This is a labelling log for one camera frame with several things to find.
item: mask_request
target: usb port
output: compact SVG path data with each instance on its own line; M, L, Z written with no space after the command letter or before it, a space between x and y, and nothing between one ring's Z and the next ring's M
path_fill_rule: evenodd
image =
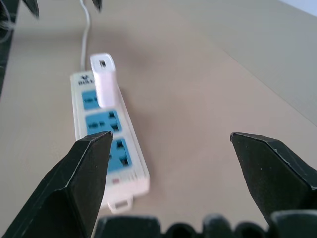
M106 68L106 63L103 60L99 61L101 68Z

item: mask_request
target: blue outlet socket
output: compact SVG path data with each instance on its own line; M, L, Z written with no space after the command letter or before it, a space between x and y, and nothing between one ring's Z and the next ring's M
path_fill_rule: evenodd
M99 108L95 90L83 92L82 97L85 110Z
M116 111L86 116L86 127L88 135L102 131L112 131L113 133L116 133L122 130Z
M108 172L118 171L132 165L130 154L125 140L117 139L111 144Z

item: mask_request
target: power cord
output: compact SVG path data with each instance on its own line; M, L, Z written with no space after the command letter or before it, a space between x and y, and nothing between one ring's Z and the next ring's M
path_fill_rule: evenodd
M2 4L4 12L6 14L6 17L8 18L7 24L11 25L11 17L10 17L10 13L8 11L8 8L6 8L6 5L4 4L4 2L2 0L0 0L0 3ZM11 36L11 33L12 33L12 28L11 27L2 27L2 28L4 28L4 29L6 28L7 32L6 32L5 36L2 39L0 39L0 44L6 42L9 39L9 37Z
M88 38L89 29L90 29L90 16L85 6L84 0L79 0L79 1L86 15L86 28L83 33L82 46L81 46L80 70L86 71L86 51L87 51L87 38Z

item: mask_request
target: white power strip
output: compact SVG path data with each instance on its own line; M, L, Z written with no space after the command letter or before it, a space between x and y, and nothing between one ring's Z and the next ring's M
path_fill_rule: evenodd
M101 208L120 213L132 207L133 197L150 189L150 175L119 87L118 104L100 108L91 71L71 76L76 140L100 131L112 131L106 187Z

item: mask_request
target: tabletop surface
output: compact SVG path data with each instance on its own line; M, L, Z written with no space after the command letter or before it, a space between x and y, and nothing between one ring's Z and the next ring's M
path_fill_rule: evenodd
M88 54L113 56L151 175L128 214L156 216L163 231L176 221L199 231L210 213L265 227L231 132L277 138L317 168L316 127L167 2L104 1L100 14L87 5ZM36 20L20 5L0 101L0 234L75 141L69 78L85 17L77 0L39 8Z

